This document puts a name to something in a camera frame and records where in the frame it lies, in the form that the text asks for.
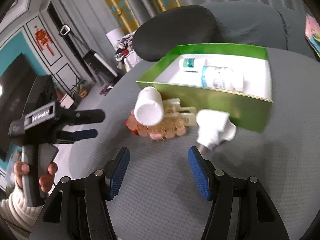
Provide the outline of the white sleeved left forearm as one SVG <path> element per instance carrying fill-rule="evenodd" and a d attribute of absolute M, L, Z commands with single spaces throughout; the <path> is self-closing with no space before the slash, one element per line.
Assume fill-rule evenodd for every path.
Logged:
<path fill-rule="evenodd" d="M 42 208 L 28 207 L 23 190 L 15 184 L 10 196 L 1 200 L 1 217 L 17 239 L 28 239 Z"/>

